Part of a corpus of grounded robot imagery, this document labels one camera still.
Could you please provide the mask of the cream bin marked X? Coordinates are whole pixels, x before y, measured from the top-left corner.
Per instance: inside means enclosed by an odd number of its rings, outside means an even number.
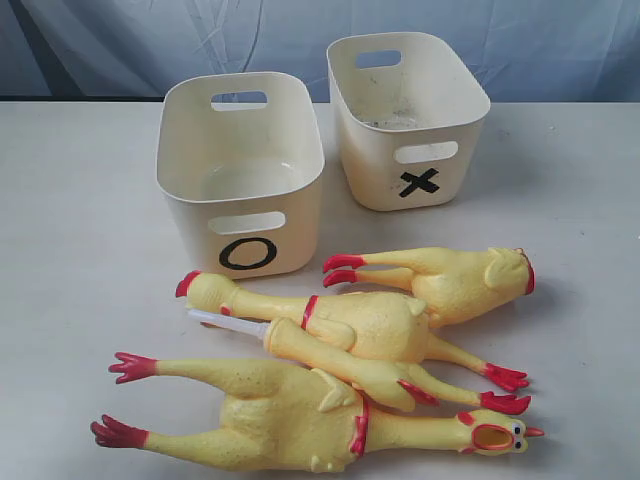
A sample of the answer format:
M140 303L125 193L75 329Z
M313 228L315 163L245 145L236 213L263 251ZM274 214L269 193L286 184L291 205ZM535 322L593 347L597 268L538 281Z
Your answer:
M376 211L452 200L491 107L457 53L427 33L387 32L336 40L326 57L355 200Z

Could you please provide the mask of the whole rubber chicken beak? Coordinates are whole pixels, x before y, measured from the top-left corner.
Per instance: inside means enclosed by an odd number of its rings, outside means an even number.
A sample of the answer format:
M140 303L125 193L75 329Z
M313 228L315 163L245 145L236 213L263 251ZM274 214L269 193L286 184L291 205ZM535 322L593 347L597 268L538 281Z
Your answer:
M319 369L267 359L156 360L116 353L110 371L125 383L180 376L225 394L219 428L167 436L105 415L90 426L98 445L152 451L229 471L341 472L363 455L389 449L450 450L496 456L523 453L543 430L491 410L450 418L381 411Z

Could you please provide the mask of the cream bin marked O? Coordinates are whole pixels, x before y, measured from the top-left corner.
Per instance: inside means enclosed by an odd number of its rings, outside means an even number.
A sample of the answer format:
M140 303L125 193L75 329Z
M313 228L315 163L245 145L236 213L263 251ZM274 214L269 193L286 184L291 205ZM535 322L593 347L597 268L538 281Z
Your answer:
M197 269L240 279L306 265L324 166L313 105L294 76L200 76L165 96L156 179Z

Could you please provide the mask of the headless rubber chicken body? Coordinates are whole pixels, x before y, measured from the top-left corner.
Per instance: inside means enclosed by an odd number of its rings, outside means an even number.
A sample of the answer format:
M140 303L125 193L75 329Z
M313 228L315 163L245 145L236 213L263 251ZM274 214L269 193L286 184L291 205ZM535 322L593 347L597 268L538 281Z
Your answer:
M323 272L326 287L366 282L406 290L427 303L435 326L466 322L535 289L533 266L520 248L336 254L325 260Z

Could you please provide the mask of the grey backdrop curtain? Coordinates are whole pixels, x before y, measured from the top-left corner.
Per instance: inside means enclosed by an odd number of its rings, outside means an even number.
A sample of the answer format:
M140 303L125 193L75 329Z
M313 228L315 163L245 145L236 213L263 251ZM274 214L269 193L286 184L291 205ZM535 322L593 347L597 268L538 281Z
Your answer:
M635 1L5 1L5 97L160 97L195 76L281 71L328 98L325 51L417 31L497 102L635 102Z

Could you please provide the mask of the rubber chicken head with tube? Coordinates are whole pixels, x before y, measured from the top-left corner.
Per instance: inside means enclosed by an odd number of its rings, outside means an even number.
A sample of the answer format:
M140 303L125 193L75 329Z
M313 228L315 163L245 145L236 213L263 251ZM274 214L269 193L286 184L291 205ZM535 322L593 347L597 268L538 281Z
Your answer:
M411 412L418 404L437 406L449 401L483 407L509 415L524 413L529 396L475 392L446 384L416 364L363 359L306 333L287 318L257 323L195 308L187 315L206 325L226 328L260 338L267 352L326 371L363 391L377 403Z

